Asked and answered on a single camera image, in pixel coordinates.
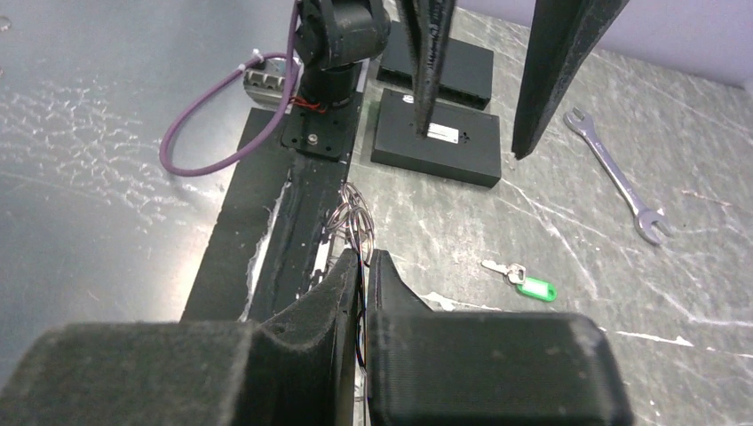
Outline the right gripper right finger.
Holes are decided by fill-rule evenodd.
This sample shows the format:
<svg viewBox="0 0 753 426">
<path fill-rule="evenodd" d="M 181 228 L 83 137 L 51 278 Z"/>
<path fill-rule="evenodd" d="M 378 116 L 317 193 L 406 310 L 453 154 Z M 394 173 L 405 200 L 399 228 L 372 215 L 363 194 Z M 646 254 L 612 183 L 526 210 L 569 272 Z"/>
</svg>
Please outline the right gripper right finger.
<svg viewBox="0 0 753 426">
<path fill-rule="evenodd" d="M 631 425 L 605 334 L 571 312 L 439 312 L 389 252 L 370 260 L 366 308 L 374 425 Z"/>
</svg>

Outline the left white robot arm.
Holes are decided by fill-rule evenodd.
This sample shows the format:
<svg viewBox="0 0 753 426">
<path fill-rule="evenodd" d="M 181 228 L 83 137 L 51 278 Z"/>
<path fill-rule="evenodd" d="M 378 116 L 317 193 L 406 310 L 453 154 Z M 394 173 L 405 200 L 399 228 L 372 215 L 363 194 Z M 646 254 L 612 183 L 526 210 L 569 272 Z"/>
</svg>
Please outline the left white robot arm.
<svg viewBox="0 0 753 426">
<path fill-rule="evenodd" d="M 511 150 L 534 152 L 579 68 L 626 7 L 624 1 L 537 1 L 514 118 Z M 416 134 L 437 104 L 456 2 L 399 1 L 412 61 Z M 347 69 L 383 53 L 391 19 L 380 1 L 298 1 L 289 47 L 305 74 Z"/>
</svg>

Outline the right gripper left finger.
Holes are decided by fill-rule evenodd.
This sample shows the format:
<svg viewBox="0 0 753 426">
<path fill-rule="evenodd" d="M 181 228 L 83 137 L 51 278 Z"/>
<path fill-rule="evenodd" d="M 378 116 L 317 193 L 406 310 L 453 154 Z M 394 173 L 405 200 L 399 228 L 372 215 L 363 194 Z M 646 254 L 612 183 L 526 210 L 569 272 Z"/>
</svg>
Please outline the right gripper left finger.
<svg viewBox="0 0 753 426">
<path fill-rule="evenodd" d="M 263 322 L 83 323 L 36 340 L 4 425 L 349 425 L 357 254 Z"/>
</svg>

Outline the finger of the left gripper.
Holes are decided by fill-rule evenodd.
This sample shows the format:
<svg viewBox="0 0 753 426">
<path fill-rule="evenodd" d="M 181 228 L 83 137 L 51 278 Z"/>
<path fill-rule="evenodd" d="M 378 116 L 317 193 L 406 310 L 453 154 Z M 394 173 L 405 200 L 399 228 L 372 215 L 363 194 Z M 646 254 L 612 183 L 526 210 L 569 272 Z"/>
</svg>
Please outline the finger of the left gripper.
<svg viewBox="0 0 753 426">
<path fill-rule="evenodd" d="M 396 3 L 413 64 L 412 89 L 416 134 L 428 136 L 447 56 L 455 0 L 406 0 Z"/>
<path fill-rule="evenodd" d="M 538 0 L 520 82 L 511 151 L 534 152 L 583 62 L 628 0 Z"/>
</svg>

